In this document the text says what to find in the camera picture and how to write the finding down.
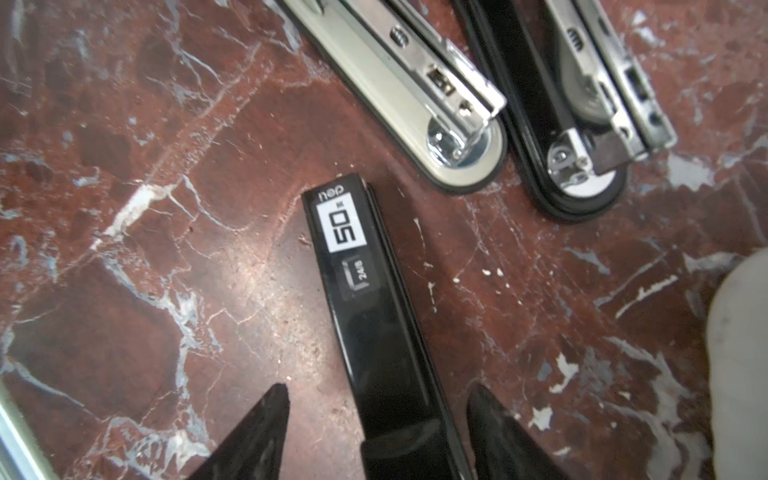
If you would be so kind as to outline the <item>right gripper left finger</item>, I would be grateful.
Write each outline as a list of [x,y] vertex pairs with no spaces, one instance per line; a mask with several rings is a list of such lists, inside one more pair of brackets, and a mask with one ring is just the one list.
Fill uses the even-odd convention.
[[275,383],[189,479],[278,479],[289,414],[288,387]]

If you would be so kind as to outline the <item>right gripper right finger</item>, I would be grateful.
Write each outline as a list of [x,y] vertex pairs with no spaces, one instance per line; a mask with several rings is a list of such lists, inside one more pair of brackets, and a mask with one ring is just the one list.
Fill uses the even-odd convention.
[[478,479],[569,479],[486,386],[473,385],[466,417]]

